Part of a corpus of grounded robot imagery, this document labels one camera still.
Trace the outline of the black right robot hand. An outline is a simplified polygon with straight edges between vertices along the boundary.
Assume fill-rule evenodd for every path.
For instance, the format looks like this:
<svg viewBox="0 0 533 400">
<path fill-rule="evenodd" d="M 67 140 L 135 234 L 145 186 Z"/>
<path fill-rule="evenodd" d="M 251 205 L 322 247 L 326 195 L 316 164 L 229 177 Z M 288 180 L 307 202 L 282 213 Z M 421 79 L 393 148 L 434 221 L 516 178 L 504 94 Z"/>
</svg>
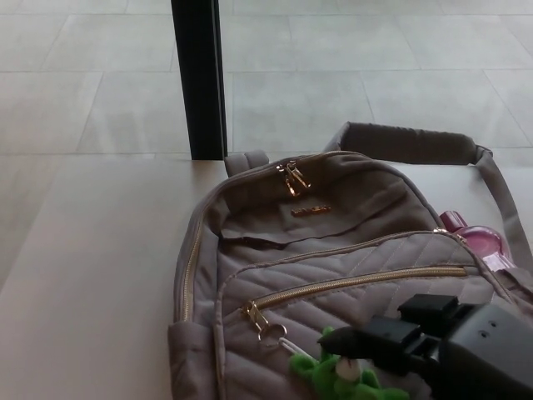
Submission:
<svg viewBox="0 0 533 400">
<path fill-rule="evenodd" d="M 414 373 L 436 399 L 530 399 L 532 327 L 491 303 L 417 294 L 399 317 L 374 316 L 319 339 L 322 349 L 366 359 L 388 373 Z"/>
</svg>

